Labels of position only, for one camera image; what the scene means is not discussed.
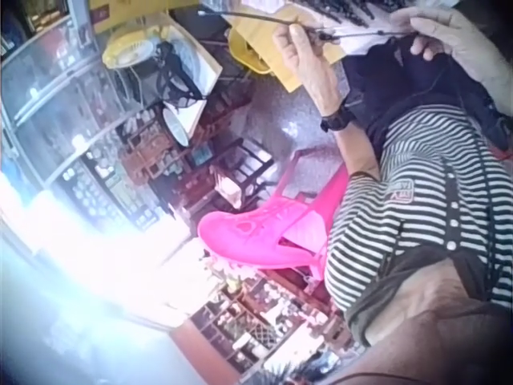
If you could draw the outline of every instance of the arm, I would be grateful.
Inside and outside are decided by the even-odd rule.
[[[301,80],[321,116],[334,114],[342,103],[335,71],[322,54],[320,44],[311,43],[297,24],[279,26],[274,41],[285,65]],[[379,167],[369,138],[355,122],[335,132],[335,140],[350,175],[365,172],[379,180]]]
[[[494,100],[499,112],[513,117],[513,68],[499,49],[470,20],[457,10],[405,8],[393,13],[391,22],[419,32],[413,55],[432,60],[446,52],[476,82],[480,82]]]
[[[350,176],[356,172],[364,172],[375,180],[380,180],[378,161],[369,138],[355,122],[334,135]]]

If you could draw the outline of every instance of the black and white striped shirt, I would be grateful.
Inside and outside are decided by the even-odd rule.
[[[512,308],[513,182],[467,114],[444,105],[409,112],[390,126],[380,170],[382,181],[353,175],[335,217],[325,271],[335,303],[348,310],[391,253],[464,248],[486,265],[492,244],[500,279],[491,300]]]

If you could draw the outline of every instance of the pink plastic chair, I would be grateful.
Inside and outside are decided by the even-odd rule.
[[[313,279],[324,279],[329,231],[349,182],[345,165],[310,204],[301,193],[296,199],[283,196],[299,159],[316,151],[294,153],[276,191],[260,208],[240,214],[214,212],[201,219],[198,234],[212,256],[229,265],[265,270],[308,266]]]

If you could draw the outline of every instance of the long thin rod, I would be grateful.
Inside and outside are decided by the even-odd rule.
[[[286,26],[290,26],[295,22],[289,22],[287,20],[282,20],[280,18],[270,18],[269,16],[260,16],[259,14],[246,14],[244,12],[230,12],[227,10],[198,10],[199,16],[237,16],[239,18],[255,18],[257,20],[262,20],[264,22],[276,22],[278,24],[285,24]]]
[[[294,24],[295,22],[292,21],[287,21],[287,20],[283,20],[283,19],[280,19],[280,18],[270,18],[269,16],[260,16],[259,14],[246,14],[244,12],[231,12],[231,11],[227,11],[227,10],[220,10],[220,11],[217,11],[217,10],[198,10],[198,15],[199,16],[221,16],[221,15],[226,15],[226,16],[237,16],[239,18],[254,18],[254,19],[257,19],[257,20],[262,20],[262,21],[265,21],[265,22],[275,22],[275,23],[278,23],[278,24],[285,24],[286,26],[290,26],[292,24]],[[311,26],[303,26],[305,29],[307,30],[310,30],[310,31],[313,31],[313,32],[317,32],[317,33],[326,33],[328,34],[327,32],[325,31],[329,31],[329,30],[336,30],[337,27],[322,27],[322,28],[313,28]],[[361,36],[404,36],[404,35],[407,35],[408,33],[405,33],[405,32],[385,32],[383,30],[377,30],[375,32],[364,32],[364,33],[359,33],[359,34],[341,34],[341,35],[336,35],[336,34],[330,34],[330,39],[329,40],[337,40],[337,39],[345,39],[345,38],[358,38],[358,37],[361,37]]]

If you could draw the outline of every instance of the black wristwatch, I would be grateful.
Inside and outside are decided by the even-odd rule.
[[[342,131],[355,119],[354,114],[347,107],[344,107],[344,105],[341,104],[337,112],[322,118],[321,129],[324,132]]]

